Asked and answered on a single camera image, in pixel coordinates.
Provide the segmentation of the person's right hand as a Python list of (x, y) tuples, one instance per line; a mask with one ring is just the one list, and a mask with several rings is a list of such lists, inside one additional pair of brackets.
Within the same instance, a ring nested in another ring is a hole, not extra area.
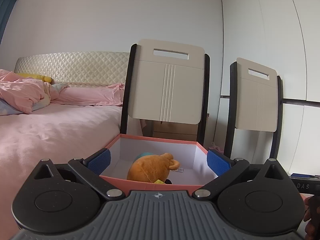
[(305, 239), (319, 239), (319, 196), (305, 198), (304, 204), (306, 212), (303, 221), (307, 222)]

